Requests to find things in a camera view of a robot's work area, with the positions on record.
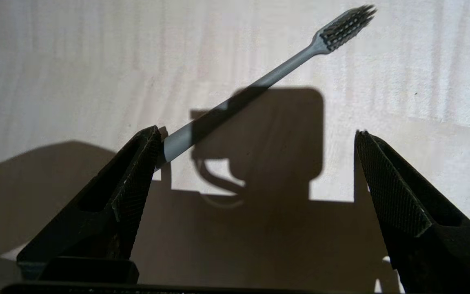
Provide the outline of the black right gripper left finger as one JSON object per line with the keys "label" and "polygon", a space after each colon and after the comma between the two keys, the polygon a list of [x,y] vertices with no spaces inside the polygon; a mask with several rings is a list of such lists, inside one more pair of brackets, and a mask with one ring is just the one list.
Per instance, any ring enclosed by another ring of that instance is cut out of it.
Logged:
{"label": "black right gripper left finger", "polygon": [[45,278],[54,265],[73,277],[131,256],[162,147],[154,125],[140,130],[94,178],[21,250],[25,280]]}

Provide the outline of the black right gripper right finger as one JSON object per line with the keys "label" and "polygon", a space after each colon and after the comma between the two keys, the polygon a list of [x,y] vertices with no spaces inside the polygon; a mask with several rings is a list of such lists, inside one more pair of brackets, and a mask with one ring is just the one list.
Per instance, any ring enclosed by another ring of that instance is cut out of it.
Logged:
{"label": "black right gripper right finger", "polygon": [[357,131],[355,153],[405,292],[470,294],[470,219],[378,136]]}

